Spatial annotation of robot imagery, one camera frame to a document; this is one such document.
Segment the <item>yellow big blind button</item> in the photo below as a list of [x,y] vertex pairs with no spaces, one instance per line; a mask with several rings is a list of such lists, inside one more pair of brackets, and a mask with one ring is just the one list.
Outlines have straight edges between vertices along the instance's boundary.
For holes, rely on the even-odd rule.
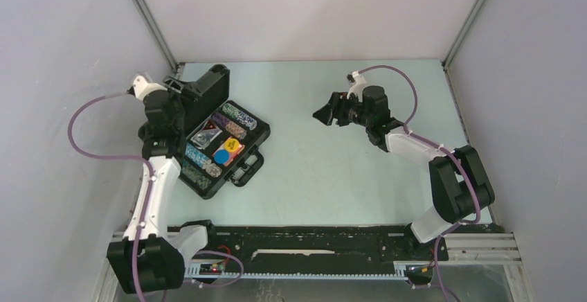
[[224,149],[230,153],[237,152],[241,148],[241,143],[232,137],[227,139],[224,143]]

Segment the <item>black poker set case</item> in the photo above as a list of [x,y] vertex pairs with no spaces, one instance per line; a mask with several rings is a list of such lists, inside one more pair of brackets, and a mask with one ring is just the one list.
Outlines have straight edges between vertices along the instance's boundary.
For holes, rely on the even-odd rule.
[[243,187],[264,165],[260,146],[268,123],[230,100],[231,71],[215,64],[195,81],[168,76],[163,84],[181,97],[186,113],[186,150],[180,179],[202,199],[227,182]]

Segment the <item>red playing card deck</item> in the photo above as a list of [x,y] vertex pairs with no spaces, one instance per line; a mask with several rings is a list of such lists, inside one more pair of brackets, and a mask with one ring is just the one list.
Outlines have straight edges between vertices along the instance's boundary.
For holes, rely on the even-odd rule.
[[217,165],[228,167],[245,146],[236,138],[227,138],[214,152],[213,161]]

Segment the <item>all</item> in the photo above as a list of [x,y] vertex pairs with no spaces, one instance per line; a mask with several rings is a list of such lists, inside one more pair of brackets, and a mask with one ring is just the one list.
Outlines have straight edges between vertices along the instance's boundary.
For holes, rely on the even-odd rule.
[[212,120],[208,120],[199,131],[198,136],[203,140],[211,140],[221,133],[222,130]]

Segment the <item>clear round dealer button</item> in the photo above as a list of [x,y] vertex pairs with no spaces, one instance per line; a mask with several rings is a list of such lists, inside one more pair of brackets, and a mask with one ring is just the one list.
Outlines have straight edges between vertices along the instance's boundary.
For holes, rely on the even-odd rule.
[[190,140],[192,141],[193,145],[196,148],[198,148],[198,149],[205,149],[205,148],[207,148],[210,145],[210,143],[212,142],[213,139],[211,139],[211,140],[203,140],[203,139],[200,139],[199,136],[198,136],[198,132],[197,132],[196,134],[194,134],[191,137]]

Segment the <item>blue round chip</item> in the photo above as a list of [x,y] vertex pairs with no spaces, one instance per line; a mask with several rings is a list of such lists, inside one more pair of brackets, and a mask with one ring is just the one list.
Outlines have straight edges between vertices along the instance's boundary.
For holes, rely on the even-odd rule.
[[224,149],[217,150],[213,156],[213,159],[215,160],[215,162],[220,165],[226,164],[230,158],[231,158],[230,152],[228,152],[227,150],[224,150]]

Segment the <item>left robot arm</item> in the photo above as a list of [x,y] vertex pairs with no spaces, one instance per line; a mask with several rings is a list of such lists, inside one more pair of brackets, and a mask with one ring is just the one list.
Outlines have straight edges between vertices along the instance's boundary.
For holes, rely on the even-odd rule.
[[196,253],[214,256],[219,240],[204,224],[185,224],[168,235],[168,209],[186,149],[181,92],[139,73],[129,93],[143,103],[147,117],[138,132],[143,177],[131,220],[121,241],[109,244],[107,260],[123,291],[143,298],[181,287]]

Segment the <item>white poker chip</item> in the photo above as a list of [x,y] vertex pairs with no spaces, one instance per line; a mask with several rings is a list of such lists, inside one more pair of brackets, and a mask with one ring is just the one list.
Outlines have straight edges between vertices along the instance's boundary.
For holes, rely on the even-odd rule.
[[222,169],[213,163],[207,165],[205,171],[213,178],[218,178],[222,174]]

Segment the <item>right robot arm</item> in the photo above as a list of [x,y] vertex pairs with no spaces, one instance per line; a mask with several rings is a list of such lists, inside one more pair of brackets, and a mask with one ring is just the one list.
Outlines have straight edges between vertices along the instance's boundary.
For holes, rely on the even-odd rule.
[[428,170],[433,205],[404,231],[402,248],[409,258],[422,258],[430,241],[494,203],[494,190],[476,149],[433,145],[408,132],[392,116],[383,87],[366,86],[361,95],[334,92],[312,116],[324,125],[360,125],[371,144]]

